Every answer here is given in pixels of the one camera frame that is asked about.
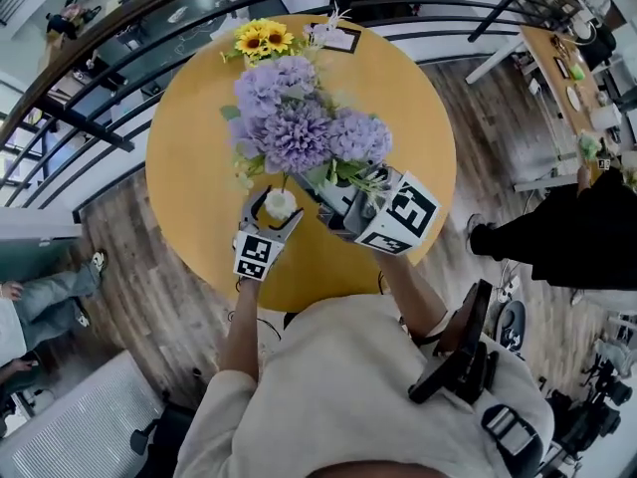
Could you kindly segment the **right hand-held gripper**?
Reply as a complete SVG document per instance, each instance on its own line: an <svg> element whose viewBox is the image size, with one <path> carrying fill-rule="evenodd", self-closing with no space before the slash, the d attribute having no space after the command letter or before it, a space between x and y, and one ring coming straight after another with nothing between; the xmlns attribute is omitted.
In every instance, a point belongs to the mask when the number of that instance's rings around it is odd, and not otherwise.
<svg viewBox="0 0 637 478"><path fill-rule="evenodd" d="M420 247L440 209L411 172L390 166L319 193L303 174L294 173L293 180L319 205L318 220L337 237L393 256Z"/></svg>

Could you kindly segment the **white ribbed vase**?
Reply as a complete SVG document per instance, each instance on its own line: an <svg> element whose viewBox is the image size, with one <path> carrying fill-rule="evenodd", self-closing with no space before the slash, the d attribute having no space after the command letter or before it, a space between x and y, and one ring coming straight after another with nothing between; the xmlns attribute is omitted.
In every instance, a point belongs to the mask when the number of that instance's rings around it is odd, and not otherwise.
<svg viewBox="0 0 637 478"><path fill-rule="evenodd" d="M288 189L274 188L264 202L266 212L278 221L285 221L298 209L295 195Z"/></svg>

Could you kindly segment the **purple flowers bunch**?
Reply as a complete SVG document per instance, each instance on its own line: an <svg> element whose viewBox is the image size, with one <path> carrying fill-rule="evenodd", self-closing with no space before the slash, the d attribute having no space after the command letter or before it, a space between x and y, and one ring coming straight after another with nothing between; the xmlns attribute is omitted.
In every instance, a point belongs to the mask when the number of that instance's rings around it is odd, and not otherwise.
<svg viewBox="0 0 637 478"><path fill-rule="evenodd" d="M340 27L343 13L325 22ZM229 125L236 176L246 186L262 173L303 174L319 190L345 185L384 166L392 149L387 124L330 94L318 53L303 32L301 52L247 68L234 83L236 103L220 112Z"/></svg>

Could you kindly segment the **person's right forearm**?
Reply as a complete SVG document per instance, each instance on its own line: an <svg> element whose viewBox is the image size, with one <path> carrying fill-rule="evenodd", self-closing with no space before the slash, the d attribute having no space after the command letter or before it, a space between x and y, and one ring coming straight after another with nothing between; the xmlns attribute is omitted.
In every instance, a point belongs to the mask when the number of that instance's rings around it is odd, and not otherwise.
<svg viewBox="0 0 637 478"><path fill-rule="evenodd" d="M418 274L406 256L373 251L409 333L428 337L443 321L447 308L435 290Z"/></svg>

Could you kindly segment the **person's left forearm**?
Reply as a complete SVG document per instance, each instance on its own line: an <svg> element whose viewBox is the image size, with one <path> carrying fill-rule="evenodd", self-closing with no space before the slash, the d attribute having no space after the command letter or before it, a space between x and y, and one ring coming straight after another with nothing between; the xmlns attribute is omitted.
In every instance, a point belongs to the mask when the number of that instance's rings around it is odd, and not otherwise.
<svg viewBox="0 0 637 478"><path fill-rule="evenodd" d="M220 369L240 371L254 381L259 379L258 296L261 283L244 279L230 324Z"/></svg>

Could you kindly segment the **round wooden table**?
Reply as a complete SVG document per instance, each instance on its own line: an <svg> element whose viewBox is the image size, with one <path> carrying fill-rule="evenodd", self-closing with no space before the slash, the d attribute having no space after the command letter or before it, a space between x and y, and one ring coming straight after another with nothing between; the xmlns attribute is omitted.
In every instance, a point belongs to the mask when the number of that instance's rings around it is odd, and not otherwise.
<svg viewBox="0 0 637 478"><path fill-rule="evenodd" d="M169 245L201 279L236 296L232 241L246 196L233 167L234 154L221 108L235 103L242 60L224 61L234 42L226 32L201 48L177 73L152 120L145 163L151 207ZM323 85L389 127L388 161L411 172L440 208L418 249L420 261L435 242L452 206L455 141L445 108L425 74L385 38L362 29L353 52L317 55ZM298 312L314 302L373 293L378 269L369 249L348 244L318 221L318 208L301 190L305 214L269 272L259 302L266 309Z"/></svg>

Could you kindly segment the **sunflowers in white pot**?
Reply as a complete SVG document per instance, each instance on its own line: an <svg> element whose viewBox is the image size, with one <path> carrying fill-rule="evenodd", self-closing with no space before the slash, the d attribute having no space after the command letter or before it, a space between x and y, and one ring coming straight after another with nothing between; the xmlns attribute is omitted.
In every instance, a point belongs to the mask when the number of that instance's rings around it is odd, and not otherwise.
<svg viewBox="0 0 637 478"><path fill-rule="evenodd" d="M251 20L233 32L233 47L222 52L225 64L241 58L247 68L301 52L304 41L291 33L286 24L270 19Z"/></svg>

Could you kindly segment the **person's beige shirt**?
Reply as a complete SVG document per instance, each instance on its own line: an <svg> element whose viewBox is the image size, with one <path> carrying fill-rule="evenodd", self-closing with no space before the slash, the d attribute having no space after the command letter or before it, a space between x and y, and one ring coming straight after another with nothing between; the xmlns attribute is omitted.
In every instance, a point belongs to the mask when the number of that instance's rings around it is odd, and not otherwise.
<svg viewBox="0 0 637 478"><path fill-rule="evenodd" d="M356 295L297 315L260 378L217 372L180 448L174 478L308 478L338 464L414 464L447 478L513 478L483 424L511 408L545 453L554 421L528 366L494 341L494 382L474 403L409 387L438 358L419 350L388 296Z"/></svg>

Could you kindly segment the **black railing with wooden handrail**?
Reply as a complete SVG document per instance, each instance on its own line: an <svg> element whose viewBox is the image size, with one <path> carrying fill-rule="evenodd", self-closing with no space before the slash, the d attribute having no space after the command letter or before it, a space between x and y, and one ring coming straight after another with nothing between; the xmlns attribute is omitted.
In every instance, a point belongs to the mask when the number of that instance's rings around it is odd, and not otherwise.
<svg viewBox="0 0 637 478"><path fill-rule="evenodd" d="M419 64L485 56L522 26L563 28L578 0L115 0L0 113L0 207L44 209L95 165L131 152L175 73L242 11L343 12Z"/></svg>

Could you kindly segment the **white power strip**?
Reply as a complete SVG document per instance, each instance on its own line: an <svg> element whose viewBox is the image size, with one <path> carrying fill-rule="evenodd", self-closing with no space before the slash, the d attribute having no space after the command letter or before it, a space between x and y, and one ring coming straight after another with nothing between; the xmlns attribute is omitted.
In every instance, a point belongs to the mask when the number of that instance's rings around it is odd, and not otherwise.
<svg viewBox="0 0 637 478"><path fill-rule="evenodd" d="M499 303L507 303L513 299L514 294L520 286L520 278L518 275L513 275L509 280L498 289L497 299Z"/></svg>

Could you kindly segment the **black oval device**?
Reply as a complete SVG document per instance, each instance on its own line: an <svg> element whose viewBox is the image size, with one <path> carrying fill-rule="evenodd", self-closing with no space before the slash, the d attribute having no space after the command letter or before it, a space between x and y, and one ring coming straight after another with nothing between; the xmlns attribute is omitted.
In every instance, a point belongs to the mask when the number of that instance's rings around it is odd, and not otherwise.
<svg viewBox="0 0 637 478"><path fill-rule="evenodd" d="M519 300L510 301L499 314L494 340L519 355L524 344L526 326L526 306Z"/></svg>

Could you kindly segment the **wooden desk with white legs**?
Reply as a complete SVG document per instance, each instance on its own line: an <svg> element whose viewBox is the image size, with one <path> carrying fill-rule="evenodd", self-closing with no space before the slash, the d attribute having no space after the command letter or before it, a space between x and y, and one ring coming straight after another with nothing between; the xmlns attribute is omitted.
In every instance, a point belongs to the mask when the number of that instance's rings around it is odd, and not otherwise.
<svg viewBox="0 0 637 478"><path fill-rule="evenodd" d="M521 48L526 49L532 56L535 67L541 72L556 102L558 117L568 126L571 134L576 138L579 138L583 133L597 137L610 158L618 156L620 154L619 145L612 140L610 129L595 131L591 125L590 112L594 108L605 105L600 102L598 85L592 72L583 62L575 41L566 35L522 26L521 31L508 41L506 46L495 52L466 77L466 83L474 84L515 50ZM586 78L583 81L576 81L572 77L569 80L564 79L553 60L554 57L562 58L568 69L574 63L579 64L583 68ZM581 102L580 112L576 112L569 103L566 95L567 87L576 89Z"/></svg>

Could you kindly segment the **white slatted cabinet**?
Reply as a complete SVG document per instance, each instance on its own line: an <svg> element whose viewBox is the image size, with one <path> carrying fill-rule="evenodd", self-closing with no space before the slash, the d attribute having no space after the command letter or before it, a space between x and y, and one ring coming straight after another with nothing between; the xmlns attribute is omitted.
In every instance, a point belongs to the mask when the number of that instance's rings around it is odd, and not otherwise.
<svg viewBox="0 0 637 478"><path fill-rule="evenodd" d="M133 478L144 458L130 436L162 410L121 352L0 442L0 478Z"/></svg>

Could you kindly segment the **white bucket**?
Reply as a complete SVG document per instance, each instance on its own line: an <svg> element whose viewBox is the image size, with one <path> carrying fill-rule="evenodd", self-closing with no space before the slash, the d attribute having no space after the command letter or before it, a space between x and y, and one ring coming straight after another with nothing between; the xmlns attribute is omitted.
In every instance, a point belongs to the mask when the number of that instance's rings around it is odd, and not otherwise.
<svg viewBox="0 0 637 478"><path fill-rule="evenodd" d="M595 131L606 131L621 125L622 113L615 104L594 108L589 114Z"/></svg>

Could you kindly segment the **white globe desk lamp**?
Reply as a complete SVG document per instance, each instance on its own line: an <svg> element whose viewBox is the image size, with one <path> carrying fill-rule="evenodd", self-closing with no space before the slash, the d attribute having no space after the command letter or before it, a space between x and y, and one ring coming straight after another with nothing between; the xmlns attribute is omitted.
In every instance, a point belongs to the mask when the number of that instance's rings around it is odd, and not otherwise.
<svg viewBox="0 0 637 478"><path fill-rule="evenodd" d="M571 28L575 36L581 41L593 40L595 36L595 27L592 24L594 16L587 9L578 11L571 18Z"/></svg>

